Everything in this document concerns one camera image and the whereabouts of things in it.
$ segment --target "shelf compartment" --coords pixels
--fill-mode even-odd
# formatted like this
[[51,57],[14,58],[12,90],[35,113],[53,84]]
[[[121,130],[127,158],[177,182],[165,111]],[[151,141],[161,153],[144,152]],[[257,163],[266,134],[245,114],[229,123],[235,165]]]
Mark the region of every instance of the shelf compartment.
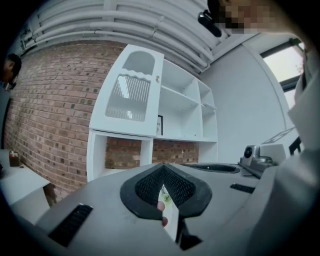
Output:
[[195,77],[167,60],[163,62],[162,84],[167,88],[200,102],[199,89]]
[[88,149],[86,156],[86,169],[88,182],[101,176],[120,172],[118,169],[107,169],[106,160],[112,151],[108,150],[108,137],[141,141],[140,166],[150,165],[152,163],[153,141],[152,137],[133,136],[125,134],[110,133],[90,129],[88,138]]
[[201,106],[189,97],[162,86],[158,114],[164,138],[202,138]]
[[170,107],[173,111],[185,111],[197,106],[199,103],[195,100],[173,90],[164,85],[160,90],[160,104]]

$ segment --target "brick wall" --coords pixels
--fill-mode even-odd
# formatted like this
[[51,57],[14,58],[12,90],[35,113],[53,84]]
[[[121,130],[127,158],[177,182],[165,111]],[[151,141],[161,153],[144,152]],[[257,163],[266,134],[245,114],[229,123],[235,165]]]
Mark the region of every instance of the brick wall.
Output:
[[[86,183],[89,123],[98,93],[124,44],[80,41],[57,44],[22,59],[11,92],[4,146],[16,150],[30,169],[50,181],[50,204]],[[107,168],[139,166],[141,144],[109,139]],[[154,141],[152,161],[198,161],[195,143]]]

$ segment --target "glass panel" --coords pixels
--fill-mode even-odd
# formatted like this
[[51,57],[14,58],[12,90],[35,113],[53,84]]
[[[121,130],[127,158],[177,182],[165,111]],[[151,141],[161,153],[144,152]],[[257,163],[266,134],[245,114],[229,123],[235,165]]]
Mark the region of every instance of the glass panel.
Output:
[[144,122],[150,82],[129,75],[120,75],[112,90],[106,116]]
[[304,72],[303,55],[299,51],[292,46],[264,58],[279,83]]

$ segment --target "white counter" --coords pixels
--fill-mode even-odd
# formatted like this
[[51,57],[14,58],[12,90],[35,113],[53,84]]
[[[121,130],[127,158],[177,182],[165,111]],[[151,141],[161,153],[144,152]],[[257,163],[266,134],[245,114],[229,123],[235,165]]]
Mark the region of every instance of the white counter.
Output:
[[4,176],[0,179],[2,193],[15,214],[35,224],[49,210],[43,187],[50,182],[24,164],[10,167],[9,150],[0,150]]

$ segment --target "white shelving unit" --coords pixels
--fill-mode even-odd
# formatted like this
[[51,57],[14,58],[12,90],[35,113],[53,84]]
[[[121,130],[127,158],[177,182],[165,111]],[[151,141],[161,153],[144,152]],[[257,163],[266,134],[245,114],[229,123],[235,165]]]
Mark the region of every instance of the white shelving unit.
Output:
[[[157,135],[158,115],[163,135]],[[90,121],[87,177],[105,169],[107,137],[141,140],[140,165],[152,163],[153,140],[199,143],[199,161],[218,158],[216,107],[211,89],[156,51],[128,45],[106,77]]]

